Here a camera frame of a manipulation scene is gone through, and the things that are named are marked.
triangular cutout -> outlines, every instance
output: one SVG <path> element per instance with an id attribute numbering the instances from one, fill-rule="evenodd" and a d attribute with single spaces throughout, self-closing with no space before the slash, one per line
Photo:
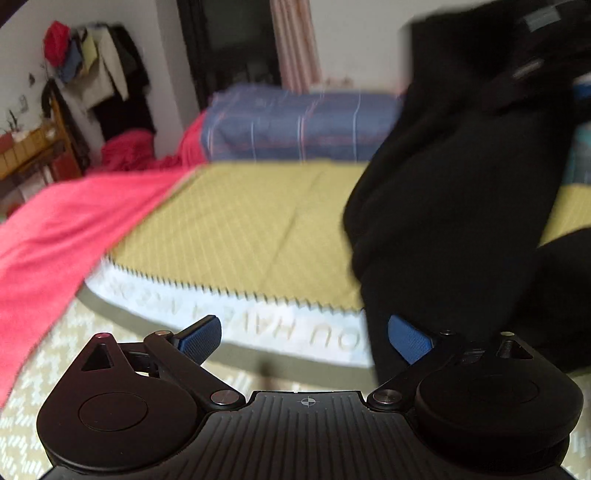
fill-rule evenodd
<path id="1" fill-rule="evenodd" d="M 99 343 L 88 357 L 88 360 L 82 367 L 82 371 L 92 372 L 93 370 L 105 370 L 112 366 L 113 362 L 109 356 L 107 346 L 104 343 Z"/>

pink curtain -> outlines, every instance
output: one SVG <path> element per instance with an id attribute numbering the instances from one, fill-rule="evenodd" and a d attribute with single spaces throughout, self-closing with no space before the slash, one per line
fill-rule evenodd
<path id="1" fill-rule="evenodd" d="M 306 93 L 321 81 L 309 0 L 271 0 L 283 88 Z"/>

wall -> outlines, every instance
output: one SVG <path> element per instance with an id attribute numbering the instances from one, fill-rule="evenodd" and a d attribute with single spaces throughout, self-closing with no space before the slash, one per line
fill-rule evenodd
<path id="1" fill-rule="evenodd" d="M 323 79 L 399 90 L 408 82 L 403 25 L 475 0 L 310 0 Z"/>
<path id="2" fill-rule="evenodd" d="M 157 156 L 173 153 L 185 127 L 199 113 L 194 89 L 187 88 L 191 82 L 189 64 L 173 0 L 29 0 L 0 28 L 0 127 L 6 126 L 5 109 L 16 104 L 22 94 L 27 96 L 30 111 L 20 123 L 31 128 L 38 122 L 45 84 L 42 39 L 53 20 L 71 26 L 91 21 L 126 26 L 151 80 L 148 104 L 158 130 Z M 29 72 L 37 79 L 31 89 Z M 97 156 L 103 144 L 98 123 L 67 92 L 64 97 Z"/>

red blanket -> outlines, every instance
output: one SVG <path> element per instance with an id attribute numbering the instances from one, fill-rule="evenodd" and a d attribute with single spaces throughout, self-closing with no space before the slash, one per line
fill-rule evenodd
<path id="1" fill-rule="evenodd" d="M 56 184 L 0 226 L 0 408 L 98 259 L 187 172 L 97 174 Z"/>

silver bolt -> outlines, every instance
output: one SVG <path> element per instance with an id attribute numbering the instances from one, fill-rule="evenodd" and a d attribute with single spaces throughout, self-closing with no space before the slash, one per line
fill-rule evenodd
<path id="1" fill-rule="evenodd" d="M 374 400 L 382 405 L 394 405 L 402 400 L 402 394 L 398 390 L 383 390 L 375 391 L 372 395 Z"/>
<path id="2" fill-rule="evenodd" d="M 218 405 L 234 405 L 238 400 L 240 400 L 240 395 L 234 390 L 220 390 L 212 394 L 212 402 Z"/>

